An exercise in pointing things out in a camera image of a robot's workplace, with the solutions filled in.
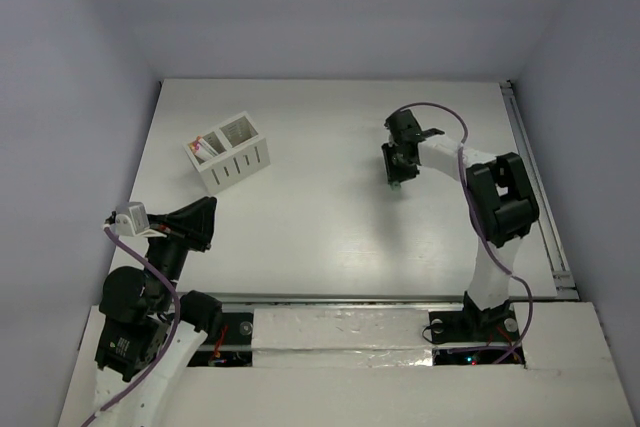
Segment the white pen coral cap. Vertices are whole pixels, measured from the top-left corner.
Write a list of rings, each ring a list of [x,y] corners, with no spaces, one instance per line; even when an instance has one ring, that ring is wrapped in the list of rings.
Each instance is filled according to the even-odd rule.
[[[218,155],[218,153],[208,144],[198,143],[202,150],[197,152],[195,155],[204,160],[208,160],[214,158]]]

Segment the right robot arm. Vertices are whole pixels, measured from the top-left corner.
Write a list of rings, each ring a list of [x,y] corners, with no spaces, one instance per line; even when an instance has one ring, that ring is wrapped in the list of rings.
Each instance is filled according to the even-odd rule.
[[[514,262],[540,215],[522,158],[508,152],[489,154],[468,147],[470,131],[460,124],[455,140],[439,128],[424,129],[411,105],[384,122],[389,139],[381,147],[387,182],[392,187],[436,170],[458,182],[478,240],[475,267],[458,311],[431,315],[426,328],[431,343],[486,342],[512,316],[509,284],[518,277]]]

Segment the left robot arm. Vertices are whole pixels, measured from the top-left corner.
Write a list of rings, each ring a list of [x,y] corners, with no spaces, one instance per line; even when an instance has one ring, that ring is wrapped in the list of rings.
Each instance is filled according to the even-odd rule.
[[[138,264],[115,268],[102,284],[94,411],[85,425],[159,425],[195,352],[225,337],[219,300],[177,291],[189,253],[211,247],[216,207],[211,196],[166,214],[127,202],[104,221],[109,240]]]

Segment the white slotted pen holder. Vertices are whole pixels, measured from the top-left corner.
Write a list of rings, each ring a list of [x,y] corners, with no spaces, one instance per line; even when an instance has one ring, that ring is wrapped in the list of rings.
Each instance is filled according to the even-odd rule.
[[[184,144],[184,150],[209,195],[215,196],[229,187],[265,169],[271,164],[268,143],[248,112],[241,112],[204,134],[203,144],[218,155],[204,160],[192,151],[197,136]]]

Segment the white foam block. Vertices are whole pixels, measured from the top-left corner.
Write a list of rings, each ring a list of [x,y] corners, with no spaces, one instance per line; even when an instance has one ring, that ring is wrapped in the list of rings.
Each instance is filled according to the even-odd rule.
[[[426,310],[378,307],[260,308],[252,365],[258,368],[430,367]]]

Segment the aluminium rail front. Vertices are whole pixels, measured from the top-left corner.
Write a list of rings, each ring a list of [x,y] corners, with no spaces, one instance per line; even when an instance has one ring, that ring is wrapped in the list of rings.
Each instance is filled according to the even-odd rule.
[[[458,296],[360,296],[340,294],[250,294],[213,293],[223,303],[266,305],[378,305],[378,304],[461,304]]]

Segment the aluminium rail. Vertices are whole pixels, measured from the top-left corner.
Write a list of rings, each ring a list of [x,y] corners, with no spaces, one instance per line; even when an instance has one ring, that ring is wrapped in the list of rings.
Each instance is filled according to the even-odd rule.
[[[340,294],[250,294],[213,293],[223,303],[266,305],[378,305],[378,304],[461,304],[458,296],[360,296]]]
[[[518,152],[523,158],[540,208],[539,225],[541,237],[547,252],[550,270],[556,288],[556,299],[558,301],[579,302],[579,291],[564,253],[559,231],[554,221],[542,179],[536,165],[533,149],[519,111],[514,85],[509,80],[501,82],[500,90]]]

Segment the aluminium rail right side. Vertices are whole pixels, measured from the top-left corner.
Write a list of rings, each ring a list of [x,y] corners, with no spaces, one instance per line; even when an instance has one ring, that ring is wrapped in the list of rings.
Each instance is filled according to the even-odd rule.
[[[539,225],[541,237],[547,252],[550,270],[556,288],[556,299],[558,301],[579,302],[579,291],[564,253],[559,231],[554,221],[542,179],[536,165],[533,149],[519,111],[514,85],[509,80],[501,82],[500,90],[518,152],[523,158],[540,208]]]

